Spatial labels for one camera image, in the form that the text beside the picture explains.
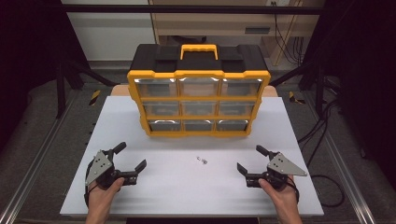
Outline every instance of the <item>gray carpet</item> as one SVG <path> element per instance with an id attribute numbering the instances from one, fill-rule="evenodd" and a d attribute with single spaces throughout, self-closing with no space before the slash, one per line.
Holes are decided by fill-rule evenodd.
<path id="1" fill-rule="evenodd" d="M 103 71 L 112 80 L 126 82 L 125 71 Z M 47 220 L 49 223 L 62 221 L 82 221 L 83 219 L 63 217 L 59 215 L 65 194 L 69 188 L 86 144 L 90 140 L 90 132 L 94 129 L 106 96 L 111 88 L 85 78 L 86 85 L 78 92 L 64 124 L 54 139 L 49 153 L 44 159 L 39 176 L 35 181 L 21 211 L 17 216 L 19 223 L 31 223 L 32 220 Z M 89 105 L 92 94 L 101 90 L 95 105 Z M 289 101 L 289 92 L 295 92 L 296 98 L 304 95 L 298 92 L 296 85 L 286 83 L 277 88 L 283 97 L 290 115 L 290 121 L 296 138 L 300 139 L 316 123 L 308 104 Z M 52 122 L 56 116 L 56 85 L 51 81 L 30 92 L 31 103 L 27 108 L 20 125 L 0 155 L 0 208 L 6 207 L 13 193 L 28 171 L 35 154 L 39 150 Z M 325 100 L 330 102 L 334 95 L 325 92 Z M 380 172 L 374 161 L 361 157 L 360 146 L 356 142 L 347 122 L 338 108 L 332 110 L 329 132 L 338 149 L 342 151 L 344 160 L 353 174 L 361 193 L 364 196 L 376 223 L 396 223 L 396 193 Z M 306 160 L 312 154 L 318 141 L 319 133 L 303 148 Z M 309 171 L 311 175 L 327 175 L 341 184 L 325 144 L 321 144 L 313 159 Z M 341 199 L 338 188 L 330 181 L 315 178 L 314 184 L 320 201 L 326 204 L 337 203 Z M 304 223 L 360 223 L 350 200 L 346 196 L 344 203 L 338 207 L 323 207 L 323 217 L 307 217 Z M 111 218 L 113 221 L 124 219 Z M 276 223 L 273 218 L 262 218 L 262 223 Z"/>

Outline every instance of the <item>clear plastic drawer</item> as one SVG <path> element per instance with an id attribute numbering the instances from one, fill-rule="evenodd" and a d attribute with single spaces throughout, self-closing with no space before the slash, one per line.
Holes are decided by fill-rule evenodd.
<path id="1" fill-rule="evenodd" d="M 177 86 L 174 78 L 135 79 L 140 97 L 177 96 Z"/>
<path id="2" fill-rule="evenodd" d="M 215 115 L 216 101 L 182 101 L 182 115 Z"/>
<path id="3" fill-rule="evenodd" d="M 254 104 L 254 101 L 220 101 L 219 115 L 250 116 Z"/>
<path id="4" fill-rule="evenodd" d="M 222 119 L 216 121 L 216 130 L 220 132 L 245 131 L 247 126 L 247 119 Z"/>
<path id="5" fill-rule="evenodd" d="M 221 95 L 224 96 L 256 96 L 259 91 L 261 79 L 228 79 L 221 83 Z"/>
<path id="6" fill-rule="evenodd" d="M 186 132 L 210 132 L 215 122 L 214 120 L 186 119 L 183 123 Z"/>
<path id="7" fill-rule="evenodd" d="M 179 80 L 181 96 L 218 95 L 219 80 L 213 77 L 186 77 Z"/>
<path id="8" fill-rule="evenodd" d="M 142 103 L 148 116 L 177 116 L 178 101 L 146 101 Z"/>
<path id="9" fill-rule="evenodd" d="M 150 119 L 148 125 L 152 132 L 179 132 L 180 120 L 173 119 Z"/>

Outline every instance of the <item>yellow storage organizer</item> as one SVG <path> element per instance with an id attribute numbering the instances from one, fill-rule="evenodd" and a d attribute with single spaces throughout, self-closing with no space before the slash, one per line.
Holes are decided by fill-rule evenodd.
<path id="1" fill-rule="evenodd" d="M 138 46 L 129 92 L 150 136 L 247 136 L 270 80 L 255 45 Z"/>

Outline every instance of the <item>human hand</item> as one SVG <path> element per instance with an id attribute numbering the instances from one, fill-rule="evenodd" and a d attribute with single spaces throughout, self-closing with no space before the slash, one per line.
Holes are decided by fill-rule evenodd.
<path id="1" fill-rule="evenodd" d="M 99 224 L 106 222 L 113 198 L 122 187 L 123 182 L 123 177 L 118 178 L 110 188 L 106 190 L 101 189 L 100 186 L 96 187 L 96 181 L 90 184 L 90 200 L 88 203 L 88 215 L 85 223 Z"/>
<path id="2" fill-rule="evenodd" d="M 292 187 L 286 186 L 282 190 L 276 190 L 264 179 L 259 179 L 259 184 L 273 201 L 280 223 L 303 223 L 297 207 L 296 193 Z"/>

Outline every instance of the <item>white table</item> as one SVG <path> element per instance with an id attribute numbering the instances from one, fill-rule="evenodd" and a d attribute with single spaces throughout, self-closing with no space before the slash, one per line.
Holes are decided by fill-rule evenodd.
<path id="1" fill-rule="evenodd" d="M 262 189 L 247 188 L 236 169 L 239 162 L 250 173 L 262 173 L 269 159 L 256 145 L 280 151 L 307 171 L 290 120 L 279 97 L 264 97 L 251 135 L 236 138 L 207 136 L 148 137 L 129 96 L 108 96 L 90 143 L 68 191 L 61 214 L 85 217 L 84 178 L 88 163 L 99 149 L 126 142 L 115 155 L 116 169 L 132 171 L 142 160 L 146 169 L 137 185 L 116 195 L 110 214 L 121 217 L 266 217 L 276 210 Z M 207 160 L 203 164 L 197 157 Z M 295 176 L 302 216 L 322 216 L 311 178 Z"/>

